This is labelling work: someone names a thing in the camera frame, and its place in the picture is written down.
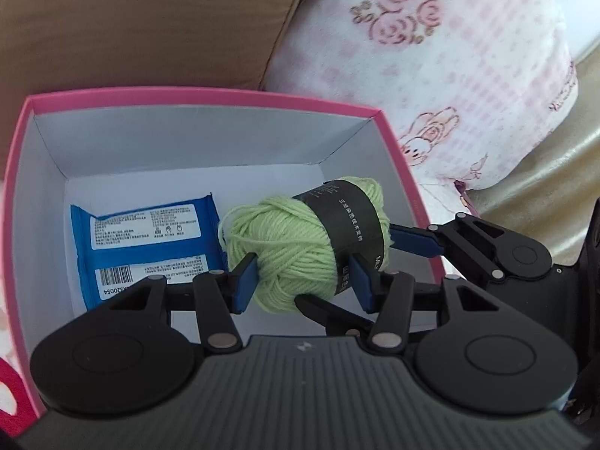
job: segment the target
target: ribbed gray panel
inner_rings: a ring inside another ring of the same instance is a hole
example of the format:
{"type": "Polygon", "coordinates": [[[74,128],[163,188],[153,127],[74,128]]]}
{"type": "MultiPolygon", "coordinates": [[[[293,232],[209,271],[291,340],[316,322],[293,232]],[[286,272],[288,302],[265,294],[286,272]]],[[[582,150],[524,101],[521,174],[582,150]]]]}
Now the ribbed gray panel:
{"type": "Polygon", "coordinates": [[[19,443],[26,450],[576,450],[589,440],[553,411],[497,421],[457,412],[417,386],[401,360],[367,354],[353,337],[254,336],[239,353],[209,358],[160,407],[118,421],[49,413],[19,443]]]}

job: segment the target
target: light green yarn skein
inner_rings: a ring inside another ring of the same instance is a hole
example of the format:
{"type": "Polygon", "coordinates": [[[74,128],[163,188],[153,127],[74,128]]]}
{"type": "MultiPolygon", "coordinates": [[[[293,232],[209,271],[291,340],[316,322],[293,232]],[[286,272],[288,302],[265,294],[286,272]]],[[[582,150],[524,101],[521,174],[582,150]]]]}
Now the light green yarn skein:
{"type": "MultiPolygon", "coordinates": [[[[342,177],[369,197],[383,233],[384,268],[392,241],[389,218],[383,212],[383,191],[374,179],[342,177]]],[[[256,205],[233,208],[219,225],[219,242],[226,250],[229,268],[248,252],[258,255],[259,285],[254,300],[266,311],[297,311],[297,294],[311,293],[331,299],[337,287],[334,251],[325,227],[302,201],[287,196],[269,196],[256,205]],[[225,234],[223,224],[234,216],[225,234]]]]}

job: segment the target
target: brown cushion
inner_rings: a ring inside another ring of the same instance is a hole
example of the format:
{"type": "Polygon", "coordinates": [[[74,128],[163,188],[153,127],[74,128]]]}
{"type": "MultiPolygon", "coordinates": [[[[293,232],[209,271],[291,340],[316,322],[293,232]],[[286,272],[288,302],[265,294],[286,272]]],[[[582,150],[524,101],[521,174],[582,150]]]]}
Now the brown cushion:
{"type": "Polygon", "coordinates": [[[256,89],[298,0],[0,0],[0,164],[23,98],[101,86],[256,89]]]}

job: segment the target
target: silver screw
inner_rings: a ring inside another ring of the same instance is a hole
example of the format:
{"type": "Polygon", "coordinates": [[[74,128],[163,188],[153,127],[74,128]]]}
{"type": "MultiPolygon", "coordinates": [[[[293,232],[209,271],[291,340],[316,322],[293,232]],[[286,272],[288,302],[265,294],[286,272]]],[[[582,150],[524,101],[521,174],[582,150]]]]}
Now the silver screw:
{"type": "Polygon", "coordinates": [[[215,348],[230,348],[238,342],[238,337],[231,333],[213,333],[208,337],[208,343],[215,348]]]}
{"type": "Polygon", "coordinates": [[[373,335],[371,341],[373,341],[377,347],[395,348],[402,343],[402,338],[400,335],[396,335],[395,333],[381,332],[373,335]]]}

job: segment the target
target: black yarn label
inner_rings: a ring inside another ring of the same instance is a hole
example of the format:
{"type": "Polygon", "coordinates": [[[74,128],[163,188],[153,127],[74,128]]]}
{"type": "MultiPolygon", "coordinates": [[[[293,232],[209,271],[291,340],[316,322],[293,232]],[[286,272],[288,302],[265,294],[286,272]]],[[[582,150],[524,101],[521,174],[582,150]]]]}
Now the black yarn label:
{"type": "Polygon", "coordinates": [[[379,270],[383,261],[381,225],[373,203],[360,187],[335,179],[294,199],[305,203],[327,231],[338,270],[335,294],[350,287],[350,254],[362,254],[369,265],[379,270]]]}

